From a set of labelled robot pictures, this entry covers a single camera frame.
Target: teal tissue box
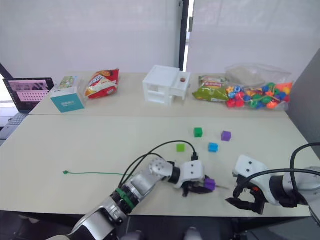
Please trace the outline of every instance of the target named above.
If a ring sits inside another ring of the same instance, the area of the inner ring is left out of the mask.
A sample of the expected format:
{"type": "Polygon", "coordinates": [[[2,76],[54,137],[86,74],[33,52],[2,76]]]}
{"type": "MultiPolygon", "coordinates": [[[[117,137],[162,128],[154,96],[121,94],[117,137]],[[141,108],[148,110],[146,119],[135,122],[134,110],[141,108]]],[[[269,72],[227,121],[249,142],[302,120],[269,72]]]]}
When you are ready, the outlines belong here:
{"type": "Polygon", "coordinates": [[[85,81],[78,76],[65,76],[51,91],[51,100],[61,113],[85,108],[85,81]]]}

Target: white table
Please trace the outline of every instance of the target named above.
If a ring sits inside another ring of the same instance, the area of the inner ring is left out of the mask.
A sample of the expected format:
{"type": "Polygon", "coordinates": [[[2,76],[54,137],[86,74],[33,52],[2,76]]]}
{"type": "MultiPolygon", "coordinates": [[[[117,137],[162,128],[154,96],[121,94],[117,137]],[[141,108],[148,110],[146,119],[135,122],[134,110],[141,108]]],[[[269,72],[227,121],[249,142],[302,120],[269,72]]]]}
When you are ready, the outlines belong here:
{"type": "MultiPolygon", "coordinates": [[[[73,172],[123,173],[137,157],[171,140],[194,144],[205,173],[217,189],[204,195],[182,197],[181,189],[159,183],[139,204],[134,215],[208,217],[301,217],[307,206],[283,208],[265,205],[264,215],[240,210],[225,201],[232,196],[236,179],[232,169],[241,154],[255,158],[270,169],[288,168],[291,153],[306,140],[286,117],[123,117],[30,115],[0,148],[0,210],[55,214],[85,214],[117,187],[117,175],[64,175],[73,172]],[[202,138],[193,128],[202,127],[202,138]],[[222,142],[223,130],[231,131],[230,142],[222,142]],[[219,144],[219,152],[208,152],[208,142],[219,144]]],[[[167,161],[183,163],[190,148],[176,152],[170,144],[156,151],[167,161]]],[[[296,167],[317,166],[311,149],[299,153],[296,167]]],[[[253,200],[249,193],[241,195],[253,200]]]]}
{"type": "MultiPolygon", "coordinates": [[[[69,75],[89,79],[94,72],[69,72],[69,75]]],[[[116,94],[89,99],[85,109],[60,113],[50,96],[42,100],[30,113],[32,115],[81,115],[81,116],[128,116],[128,117],[250,117],[287,118],[284,111],[227,109],[223,103],[200,101],[191,93],[199,88],[198,79],[202,74],[192,74],[190,88],[184,101],[177,97],[170,107],[159,103],[145,102],[142,81],[146,73],[119,74],[119,87],[116,94]]]]}

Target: black cable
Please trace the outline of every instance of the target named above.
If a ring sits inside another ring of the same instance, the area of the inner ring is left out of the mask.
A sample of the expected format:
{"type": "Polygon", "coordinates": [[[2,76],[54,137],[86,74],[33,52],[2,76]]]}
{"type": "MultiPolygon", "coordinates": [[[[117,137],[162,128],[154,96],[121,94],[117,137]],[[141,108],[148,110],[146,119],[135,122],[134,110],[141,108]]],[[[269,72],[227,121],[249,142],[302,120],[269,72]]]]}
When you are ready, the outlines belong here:
{"type": "MultiPolygon", "coordinates": [[[[296,160],[296,155],[303,149],[308,148],[308,147],[314,147],[314,146],[320,146],[320,142],[313,142],[313,143],[308,143],[306,145],[303,145],[299,148],[297,148],[296,150],[294,150],[294,152],[291,155],[291,159],[290,159],[290,169],[294,169],[295,168],[295,160],[296,160]]],[[[293,187],[293,192],[298,194],[298,186],[297,186],[297,182],[296,182],[296,177],[295,177],[295,173],[291,172],[290,173],[291,176],[291,182],[292,182],[292,187],[293,187]]]]}
{"type": "Polygon", "coordinates": [[[312,170],[307,170],[307,169],[290,169],[290,168],[282,168],[282,169],[274,169],[274,170],[267,170],[267,171],[261,171],[255,174],[252,174],[251,176],[248,176],[247,178],[245,178],[244,180],[242,180],[238,186],[235,187],[234,191],[233,191],[233,197],[234,198],[239,198],[240,194],[242,193],[242,191],[244,190],[244,188],[246,187],[246,184],[248,184],[252,179],[260,177],[262,175],[267,175],[267,174],[276,174],[276,173],[304,173],[304,174],[313,174],[313,175],[317,175],[320,176],[320,172],[318,171],[312,171],[312,170]]]}
{"type": "MultiPolygon", "coordinates": [[[[150,154],[148,154],[148,155],[156,155],[156,156],[158,156],[159,158],[162,158],[162,159],[163,159],[163,157],[160,156],[160,155],[157,154],[157,153],[150,153],[150,154]]],[[[123,174],[123,176],[122,176],[122,178],[121,178],[121,180],[120,180],[119,187],[122,186],[122,184],[123,184],[122,182],[123,182],[123,180],[124,180],[127,172],[129,171],[129,169],[130,169],[136,162],[138,162],[141,158],[146,157],[146,156],[148,156],[148,155],[147,155],[147,154],[142,155],[142,156],[138,157],[136,160],[134,160],[133,163],[131,163],[131,165],[130,165],[130,166],[126,169],[126,171],[124,172],[124,174],[123,174]]]]}
{"type": "Polygon", "coordinates": [[[153,148],[152,150],[150,150],[147,154],[145,154],[144,157],[142,157],[142,159],[140,160],[140,162],[135,166],[135,168],[131,171],[131,173],[129,173],[129,175],[126,177],[126,179],[125,179],[123,182],[121,182],[121,185],[119,185],[119,186],[122,186],[123,184],[125,184],[125,183],[131,178],[131,176],[134,174],[135,170],[139,167],[139,165],[140,165],[140,164],[145,160],[145,158],[146,158],[148,155],[150,155],[154,150],[157,150],[158,148],[160,148],[160,147],[162,147],[162,146],[164,146],[164,145],[172,144],[172,143],[186,143],[186,144],[188,144],[188,145],[192,148],[192,150],[193,150],[193,155],[194,155],[194,156],[197,155],[197,152],[196,152],[195,147],[194,147],[190,142],[188,142],[188,141],[184,141],[184,140],[167,141],[167,142],[165,142],[165,143],[162,143],[162,144],[156,146],[155,148],[153,148]]]}

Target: blue cube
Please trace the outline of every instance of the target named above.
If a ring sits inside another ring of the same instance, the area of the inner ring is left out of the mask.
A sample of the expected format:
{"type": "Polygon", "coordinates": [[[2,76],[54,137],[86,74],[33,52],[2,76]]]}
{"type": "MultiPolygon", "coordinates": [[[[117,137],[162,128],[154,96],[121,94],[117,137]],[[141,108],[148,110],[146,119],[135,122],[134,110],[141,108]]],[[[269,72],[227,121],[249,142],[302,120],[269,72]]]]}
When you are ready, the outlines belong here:
{"type": "Polygon", "coordinates": [[[213,143],[213,142],[210,142],[209,145],[208,145],[208,151],[209,152],[218,152],[218,148],[219,148],[219,145],[216,144],[216,143],[213,143]]]}

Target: green snack bag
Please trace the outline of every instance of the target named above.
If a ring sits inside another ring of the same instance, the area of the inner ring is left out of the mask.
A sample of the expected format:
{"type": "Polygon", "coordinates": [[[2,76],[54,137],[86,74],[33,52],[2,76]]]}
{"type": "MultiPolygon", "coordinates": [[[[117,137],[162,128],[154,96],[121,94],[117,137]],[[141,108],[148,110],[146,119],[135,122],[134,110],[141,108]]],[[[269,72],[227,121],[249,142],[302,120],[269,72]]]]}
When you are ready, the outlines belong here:
{"type": "Polygon", "coordinates": [[[198,100],[209,102],[225,102],[229,100],[223,84],[212,80],[204,81],[202,86],[192,95],[198,100]]]}

